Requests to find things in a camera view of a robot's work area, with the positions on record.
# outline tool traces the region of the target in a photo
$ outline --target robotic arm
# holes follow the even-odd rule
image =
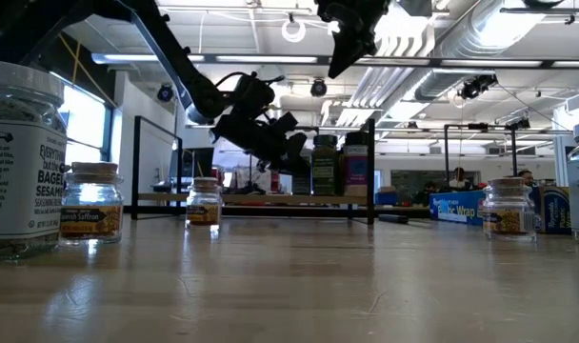
[[[329,76],[336,77],[366,53],[374,54],[374,27],[387,13],[390,0],[370,0],[367,6],[355,0],[315,0],[322,20],[339,22],[334,34],[334,54]],[[308,165],[300,157],[306,136],[296,133],[297,121],[286,113],[278,120],[257,120],[274,100],[270,83],[255,73],[241,74],[233,92],[219,91],[190,62],[189,48],[182,48],[160,15],[154,0],[5,0],[0,1],[0,61],[29,65],[67,26],[97,14],[132,23],[171,78],[188,118],[210,124],[233,106],[211,130],[214,140],[225,137],[261,165],[287,173],[303,173]]]

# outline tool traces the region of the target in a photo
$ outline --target security camera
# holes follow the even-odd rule
[[[315,79],[310,87],[310,95],[314,97],[322,97],[328,92],[328,86],[323,79]]]
[[[173,99],[173,86],[171,84],[160,85],[160,90],[156,93],[156,97],[161,102],[169,102]]]

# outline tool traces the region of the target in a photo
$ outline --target ceiling light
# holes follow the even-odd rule
[[[579,61],[556,61],[553,68],[579,68]]]
[[[427,58],[393,58],[393,57],[363,57],[355,62],[355,66],[426,66],[429,64]]]
[[[475,69],[433,69],[433,73],[447,74],[465,74],[465,75],[494,75],[494,70],[475,70]]]
[[[237,63],[296,63],[312,64],[317,62],[317,57],[312,56],[249,56],[249,55],[224,55],[216,56],[218,62]]]
[[[96,64],[127,64],[133,62],[158,62],[155,54],[150,53],[93,53],[92,61]],[[198,54],[188,55],[191,62],[202,62],[205,56]]]
[[[541,61],[525,61],[525,60],[444,60],[442,61],[444,67],[480,67],[480,68],[495,68],[495,67],[539,67]]]
[[[253,10],[256,13],[293,13],[313,15],[309,8],[273,8],[273,7],[247,7],[247,6],[159,6],[159,10],[168,12],[223,12],[223,13],[249,13]]]

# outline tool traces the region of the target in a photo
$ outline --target table surface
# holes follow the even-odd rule
[[[0,342],[579,342],[579,247],[452,223],[130,221],[0,262]]]

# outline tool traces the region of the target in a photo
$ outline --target person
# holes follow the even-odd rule
[[[436,185],[433,181],[428,181],[422,191],[412,197],[412,205],[429,206],[429,195],[436,192]]]
[[[450,180],[449,186],[454,189],[469,190],[471,183],[465,179],[465,170],[461,167],[454,169],[454,179]]]
[[[523,170],[518,172],[518,176],[522,177],[522,179],[525,180],[525,185],[533,187],[535,180],[533,179],[532,172],[530,172],[529,170]]]

